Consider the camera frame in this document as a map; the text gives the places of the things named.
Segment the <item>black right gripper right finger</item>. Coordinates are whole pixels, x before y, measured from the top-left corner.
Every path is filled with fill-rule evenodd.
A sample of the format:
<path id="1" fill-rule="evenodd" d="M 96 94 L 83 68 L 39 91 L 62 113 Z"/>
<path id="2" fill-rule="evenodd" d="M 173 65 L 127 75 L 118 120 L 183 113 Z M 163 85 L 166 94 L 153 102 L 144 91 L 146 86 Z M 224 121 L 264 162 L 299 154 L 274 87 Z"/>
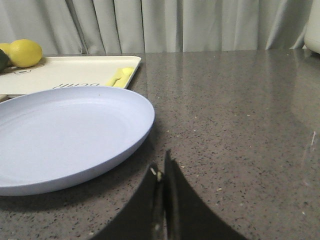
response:
<path id="1" fill-rule="evenodd" d="M 170 240 L 245 240 L 203 202 L 167 150 L 164 159 L 164 209 Z"/>

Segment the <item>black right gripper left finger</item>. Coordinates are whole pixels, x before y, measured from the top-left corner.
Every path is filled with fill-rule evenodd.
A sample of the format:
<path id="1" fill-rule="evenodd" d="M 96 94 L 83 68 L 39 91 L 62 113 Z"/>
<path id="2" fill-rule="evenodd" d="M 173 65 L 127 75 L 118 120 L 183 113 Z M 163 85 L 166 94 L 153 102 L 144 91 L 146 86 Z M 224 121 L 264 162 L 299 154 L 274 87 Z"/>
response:
<path id="1" fill-rule="evenodd" d="M 162 240 L 164 238 L 162 172 L 151 163 L 124 208 L 93 240 Z"/>

